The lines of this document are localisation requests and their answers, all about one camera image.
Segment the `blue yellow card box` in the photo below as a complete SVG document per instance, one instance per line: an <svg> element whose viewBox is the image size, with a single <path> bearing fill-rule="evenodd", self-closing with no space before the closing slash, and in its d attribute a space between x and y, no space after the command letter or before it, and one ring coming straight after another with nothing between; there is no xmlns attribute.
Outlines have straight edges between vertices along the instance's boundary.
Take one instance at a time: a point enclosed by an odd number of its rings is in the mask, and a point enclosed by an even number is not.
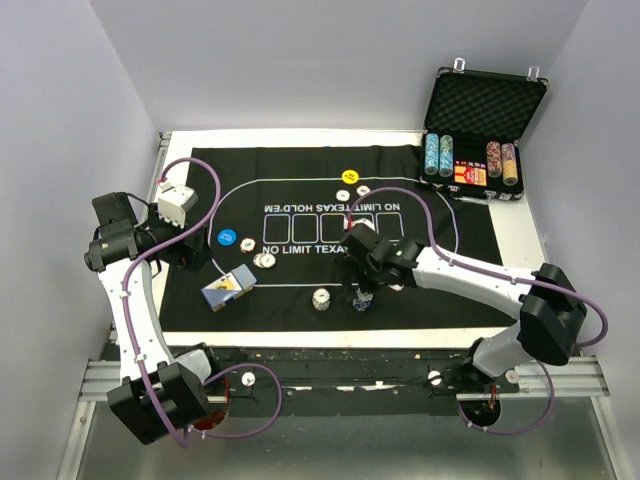
<svg viewBox="0 0 640 480"><path fill-rule="evenodd" d="M251 291L257 279L246 264L240 265L201 289L201 293L216 312Z"/></svg>

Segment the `red white chip top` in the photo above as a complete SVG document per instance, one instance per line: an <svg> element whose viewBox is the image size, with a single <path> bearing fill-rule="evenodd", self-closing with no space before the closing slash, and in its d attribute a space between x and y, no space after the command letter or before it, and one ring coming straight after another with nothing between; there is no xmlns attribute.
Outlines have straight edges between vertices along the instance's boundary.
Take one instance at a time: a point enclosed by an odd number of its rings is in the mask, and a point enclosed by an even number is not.
<svg viewBox="0 0 640 480"><path fill-rule="evenodd" d="M371 189L366 185L361 185L356 189L356 192L360 197L367 195L370 191Z"/></svg>

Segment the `grey white chip bottom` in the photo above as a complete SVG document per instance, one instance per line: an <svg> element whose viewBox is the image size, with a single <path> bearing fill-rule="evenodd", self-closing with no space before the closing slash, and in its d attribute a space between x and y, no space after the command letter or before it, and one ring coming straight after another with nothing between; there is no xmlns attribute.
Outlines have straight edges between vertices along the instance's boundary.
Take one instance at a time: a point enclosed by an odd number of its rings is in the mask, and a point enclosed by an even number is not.
<svg viewBox="0 0 640 480"><path fill-rule="evenodd" d="M273 268L275 266L276 258L271 253L263 253L260 256L259 263L260 263L262 268L270 269L270 268Z"/></svg>

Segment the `grey white chip top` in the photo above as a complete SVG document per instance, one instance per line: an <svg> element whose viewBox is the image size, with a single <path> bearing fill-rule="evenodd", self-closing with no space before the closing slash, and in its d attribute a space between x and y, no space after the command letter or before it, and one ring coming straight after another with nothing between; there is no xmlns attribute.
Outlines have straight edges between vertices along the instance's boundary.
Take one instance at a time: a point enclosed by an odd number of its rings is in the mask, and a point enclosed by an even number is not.
<svg viewBox="0 0 640 480"><path fill-rule="evenodd" d="M335 198L339 202L347 202L350 199L350 193L347 190L338 190L335 193Z"/></svg>

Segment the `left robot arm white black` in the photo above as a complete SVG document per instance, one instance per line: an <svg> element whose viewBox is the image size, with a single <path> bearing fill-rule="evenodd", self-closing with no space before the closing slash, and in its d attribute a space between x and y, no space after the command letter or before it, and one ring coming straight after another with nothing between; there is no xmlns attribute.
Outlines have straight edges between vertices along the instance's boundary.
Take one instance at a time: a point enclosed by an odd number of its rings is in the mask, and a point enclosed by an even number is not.
<svg viewBox="0 0 640 480"><path fill-rule="evenodd" d="M209 416L206 395L222 380L205 344L171 353L154 304L151 265L199 270L211 251L202 231L180 239L181 228L161 219L155 203L144 222L125 192L96 197L92 206L98 226L84 261L108 296L120 345L121 384L108 392L107 401L128 430L149 445Z"/></svg>

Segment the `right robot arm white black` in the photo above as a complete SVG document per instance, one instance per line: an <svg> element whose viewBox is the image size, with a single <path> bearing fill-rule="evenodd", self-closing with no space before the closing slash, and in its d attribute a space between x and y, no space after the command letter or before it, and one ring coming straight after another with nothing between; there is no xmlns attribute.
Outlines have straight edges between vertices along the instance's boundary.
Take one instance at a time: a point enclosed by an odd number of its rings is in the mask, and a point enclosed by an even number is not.
<svg viewBox="0 0 640 480"><path fill-rule="evenodd" d="M362 294L391 285L442 291L514 320L500 333L476 340L462 363L446 375L446 383L457 391L483 391L507 371L531 361L564 366L577 346L585 303L555 265L545 263L536 271L507 268L411 237L392 243L365 224L347 230L340 245L345 280L357 284Z"/></svg>

